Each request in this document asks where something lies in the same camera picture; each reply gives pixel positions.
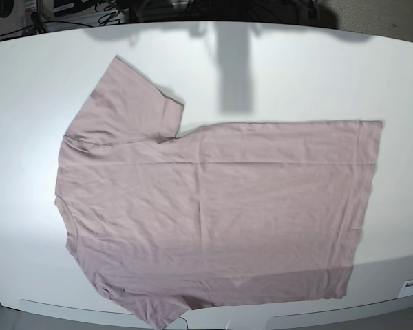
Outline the pink T-shirt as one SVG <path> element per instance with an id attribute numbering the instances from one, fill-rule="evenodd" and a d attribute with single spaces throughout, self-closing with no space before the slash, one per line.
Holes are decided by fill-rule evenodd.
<path id="1" fill-rule="evenodd" d="M 114 58 L 68 127 L 56 206 L 92 287 L 154 329 L 189 310 L 346 295 L 380 121 L 222 123 Z"/>

